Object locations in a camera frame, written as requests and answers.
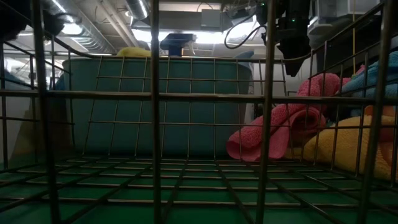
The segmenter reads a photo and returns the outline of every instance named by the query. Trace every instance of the wire basket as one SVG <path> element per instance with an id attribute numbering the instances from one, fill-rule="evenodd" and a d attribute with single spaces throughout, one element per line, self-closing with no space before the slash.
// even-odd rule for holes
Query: wire basket
<path id="1" fill-rule="evenodd" d="M 35 54 L 20 49 L 10 43 L 8 46 L 20 50 L 30 57 L 30 69 L 33 73 L 34 59 L 36 62 L 37 87 L 34 86 L 34 79 L 31 85 L 21 84 L 31 90 L 8 90 L 6 83 L 12 82 L 4 76 L 4 51 L 1 62 L 1 86 L 2 90 L 2 145 L 3 170 L 0 170 L 0 220 L 6 223 L 398 223 L 398 188 L 396 187 L 396 165 L 397 165 L 397 141 L 395 124 L 382 126 L 383 106 L 397 105 L 396 99 L 384 99 L 388 68 L 388 56 L 390 40 L 392 38 L 392 15 L 396 10 L 397 3 L 387 0 L 378 4 L 368 13 L 353 22 L 339 34 L 327 40 L 323 47 L 312 50 L 309 55 L 312 62 L 313 56 L 324 49 L 324 58 L 327 56 L 328 43 L 339 36 L 355 28 L 370 16 L 383 9 L 383 28 L 381 40 L 368 48 L 357 52 L 335 65 L 326 68 L 324 71 L 312 75 L 309 80 L 319 75 L 323 76 L 325 86 L 325 75 L 327 71 L 341 68 L 340 83 L 343 81 L 343 64 L 357 57 L 365 55 L 365 73 L 368 72 L 369 50 L 379 46 L 379 76 L 376 86 L 375 98 L 351 98 L 337 93 L 330 96 L 287 96 L 286 80 L 273 79 L 274 64 L 284 66 L 285 63 L 295 62 L 294 60 L 274 59 L 274 48 L 267 48 L 267 59 L 227 59 L 227 58 L 160 58 L 159 41 L 152 38 L 152 57 L 144 59 L 145 64 L 150 63 L 151 77 L 143 76 L 141 82 L 150 82 L 150 92 L 142 91 L 121 91 L 123 76 L 111 74 L 119 82 L 117 91 L 99 91 L 98 77 L 97 85 L 92 90 L 78 91 L 73 88 L 72 76 L 72 54 L 90 60 L 102 61 L 118 60 L 122 65 L 131 58 L 118 58 L 88 55 L 78 52 L 57 38 L 52 37 L 52 45 L 55 43 L 68 49 L 65 68 L 57 67 L 52 62 L 45 60 L 42 37 L 44 31 L 41 27 L 40 1 L 33 2 L 33 20 L 35 34 Z M 276 0 L 269 0 L 270 24 L 275 23 L 273 8 Z M 152 0 L 152 30 L 156 34 L 159 31 L 159 1 Z M 274 45 L 275 27 L 267 29 L 267 44 Z M 207 61 L 213 64 L 214 70 L 219 63 L 232 63 L 239 67 L 239 63 L 266 63 L 266 78 L 257 82 L 265 83 L 261 88 L 262 96 L 244 95 L 239 92 L 239 85 L 247 82 L 240 80 L 239 75 L 233 80 L 216 78 L 216 72 L 208 74 L 208 78 L 159 78 L 159 64 L 166 62 L 169 69 L 170 63 L 175 61 L 186 61 L 192 72 L 192 64 L 200 61 Z M 45 81 L 45 64 L 49 63 L 53 68 L 61 70 L 65 77 L 68 90 L 48 90 Z M 189 93 L 171 93 L 160 91 L 160 82 L 183 81 L 191 86 Z M 210 82 L 212 85 L 223 82 L 231 82 L 237 86 L 236 93 L 218 93 L 214 87 L 213 93 L 192 93 L 193 82 Z M 272 87 L 274 82 L 284 84 L 284 97 L 273 97 Z M 358 91 L 374 88 L 366 86 Z M 7 99 L 26 98 L 32 105 L 32 115 L 29 118 L 12 117 L 7 113 Z M 50 105 L 56 100 L 65 100 L 69 107 L 67 120 L 57 121 L 50 115 Z M 116 104 L 112 108 L 114 119 L 105 123 L 110 125 L 110 145 L 103 146 L 107 150 L 85 151 L 85 146 L 79 148 L 75 141 L 76 115 L 74 115 L 73 103 L 76 100 L 88 100 L 90 102 L 86 120 L 87 133 L 85 144 L 89 138 L 89 130 L 92 128 L 92 114 L 95 102 L 111 101 Z M 150 121 L 118 121 L 118 105 L 120 102 L 136 101 L 151 102 L 152 114 Z M 160 102 L 164 107 L 169 102 L 186 102 L 189 105 L 189 117 L 194 103 L 205 102 L 213 105 L 210 114 L 211 121 L 194 123 L 189 118 L 186 122 L 168 122 L 161 119 L 166 113 L 161 113 Z M 218 123 L 216 119 L 216 107 L 222 103 L 234 105 L 238 112 L 238 123 Z M 246 162 L 240 158 L 232 160 L 216 153 L 217 129 L 220 127 L 234 127 L 241 137 L 240 128 L 245 126 L 241 120 L 242 103 L 263 104 L 264 122 L 262 125 L 263 144 L 261 154 L 268 155 L 269 141 L 271 136 L 271 110 L 272 104 L 304 104 L 307 107 L 305 124 L 307 123 L 308 107 L 310 105 L 336 105 L 337 110 L 342 110 L 344 105 L 355 105 L 361 108 L 360 124 L 357 126 L 330 126 L 318 127 L 316 139 L 322 135 L 322 130 L 329 129 L 335 133 L 344 129 L 357 129 L 359 136 L 369 136 L 366 146 L 366 159 L 362 161 L 361 144 L 355 149 L 355 157 L 351 160 L 355 163 L 355 169 L 347 172 L 339 169 L 341 157 L 336 154 L 336 138 L 332 141 L 333 151 L 331 161 L 328 164 L 318 162 L 318 147 L 313 152 L 313 158 L 307 159 L 304 156 L 304 141 L 302 147 L 296 153 L 291 148 L 290 159 L 268 160 L 262 156 L 259 162 Z M 366 125 L 365 106 L 374 105 L 371 124 Z M 28 122 L 34 130 L 34 149 L 29 151 L 28 158 L 14 162 L 9 158 L 9 142 L 7 129 L 11 121 Z M 151 134 L 146 133 L 144 138 L 152 141 L 150 151 L 139 154 L 141 148 L 137 144 L 131 144 L 131 150 L 118 151 L 113 149 L 115 126 L 117 125 L 148 125 L 151 127 Z M 163 151 L 164 130 L 167 126 L 187 126 L 187 135 L 179 138 L 188 138 L 184 141 L 186 148 L 180 154 L 167 155 Z M 211 149 L 204 149 L 205 154 L 190 154 L 191 135 L 190 131 L 197 126 L 204 126 L 210 130 Z M 54 139 L 57 130 L 65 128 L 67 131 L 60 139 Z M 375 162 L 377 159 L 377 142 L 382 128 L 394 128 L 394 146 L 391 156 L 391 169 L 389 178 L 376 180 L 373 178 Z"/>

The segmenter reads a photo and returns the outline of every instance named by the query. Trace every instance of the yellow towel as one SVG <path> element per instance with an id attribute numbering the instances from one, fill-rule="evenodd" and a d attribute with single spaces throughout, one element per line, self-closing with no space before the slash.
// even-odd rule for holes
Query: yellow towel
<path id="1" fill-rule="evenodd" d="M 119 57 L 150 57 L 150 51 L 139 47 L 125 47 L 117 54 Z"/>
<path id="2" fill-rule="evenodd" d="M 394 112 L 391 113 L 392 107 L 388 109 L 390 112 L 386 110 L 386 107 L 382 116 L 382 125 L 393 125 L 395 123 L 395 117 L 391 116 Z M 372 116 L 371 112 L 373 111 L 372 106 L 368 106 L 366 108 L 365 116 L 364 116 L 364 125 L 370 126 Z M 342 120 L 338 123 L 339 127 L 343 126 L 359 126 L 360 125 L 360 117 L 354 117 Z M 393 136 L 392 128 L 383 128 L 381 136 Z M 363 174 L 366 154 L 368 151 L 368 143 L 369 143 L 369 128 L 363 129 L 362 136 L 362 144 L 361 144 L 361 156 L 359 163 L 359 173 Z M 335 166 L 339 169 L 347 170 L 354 172 L 356 165 L 356 153 L 358 148 L 358 137 L 359 137 L 359 129 L 339 129 L 337 133 L 337 141 L 336 141 L 336 154 L 335 154 Z M 333 142 L 335 138 L 335 130 L 334 129 L 326 129 L 320 132 L 318 139 L 318 154 L 317 154 L 317 162 L 320 163 L 331 163 L 331 157 L 333 153 Z M 388 140 L 382 140 L 379 142 L 377 146 L 377 154 L 376 154 L 376 165 L 374 169 L 374 176 L 378 179 L 390 180 L 391 176 L 391 158 L 392 158 L 392 148 L 393 142 Z M 316 146 L 317 137 L 313 137 L 309 142 L 306 143 L 304 147 L 304 155 L 303 158 L 308 161 L 313 161 L 315 146 Z M 301 155 L 301 149 L 294 151 L 295 156 Z M 291 157 L 290 151 L 287 150 L 285 155 L 286 157 Z"/>

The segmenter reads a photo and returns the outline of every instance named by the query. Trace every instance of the green floor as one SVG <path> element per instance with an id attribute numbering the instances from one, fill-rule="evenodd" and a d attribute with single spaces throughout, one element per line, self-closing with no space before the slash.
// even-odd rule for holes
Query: green floor
<path id="1" fill-rule="evenodd" d="M 87 159 L 58 162 L 57 168 L 80 165 Z M 121 162 L 119 159 L 103 159 L 76 169 L 65 169 L 57 176 L 59 184 L 75 180 L 84 175 Z M 122 182 L 150 165 L 149 160 L 136 160 L 105 170 L 96 177 L 82 180 L 78 184 L 60 189 L 60 211 L 63 220 L 93 203 Z M 361 183 L 338 174 L 324 172 L 316 167 L 284 161 L 269 166 L 269 177 L 307 202 L 322 209 L 343 223 L 355 223 L 358 201 L 339 192 L 328 190 L 314 181 L 305 180 L 301 175 L 287 172 L 288 169 L 315 177 L 353 195 L 359 195 Z M 162 161 L 162 204 L 165 207 L 184 161 Z M 220 161 L 222 173 L 237 193 L 250 215 L 256 217 L 257 174 L 252 168 L 240 162 Z M 0 184 L 44 172 L 45 167 L 37 166 L 13 173 L 0 174 Z M 32 179 L 22 184 L 0 188 L 0 207 L 18 199 L 47 190 L 46 177 Z M 387 205 L 398 211 L 398 194 L 385 189 L 375 189 L 372 201 Z M 0 213 L 2 223 L 50 223 L 49 200 L 25 203 Z M 152 223 L 153 222 L 152 171 L 144 172 L 127 188 L 121 189 L 105 202 L 80 217 L 75 223 Z M 331 223 L 318 212 L 304 205 L 275 185 L 268 184 L 264 223 Z M 174 205 L 166 223 L 246 223 L 242 211 L 234 203 L 232 193 L 226 188 L 217 166 L 212 161 L 189 161 Z M 373 208 L 368 211 L 368 223 L 398 223 L 398 217 Z"/>

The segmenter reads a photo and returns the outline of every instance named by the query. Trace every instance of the blue towel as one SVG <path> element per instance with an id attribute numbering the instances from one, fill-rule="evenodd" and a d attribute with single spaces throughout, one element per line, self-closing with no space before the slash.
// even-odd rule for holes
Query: blue towel
<path id="1" fill-rule="evenodd" d="M 342 88 L 342 93 L 347 93 L 349 91 L 354 91 L 363 88 L 365 82 L 364 71 L 356 75 L 350 82 L 345 84 Z M 366 86 L 373 86 L 377 83 L 377 76 L 379 75 L 379 62 L 375 62 L 368 67 L 368 80 Z M 392 52 L 389 57 L 389 64 L 387 70 L 387 82 L 392 80 L 398 80 L 398 52 Z M 386 86 L 386 98 L 397 97 L 398 84 L 393 83 Z M 365 92 L 366 98 L 374 98 L 376 94 L 376 89 L 368 88 Z M 362 98 L 363 90 L 358 90 L 351 93 L 350 96 Z M 360 116 L 361 110 L 352 110 L 352 116 Z"/>

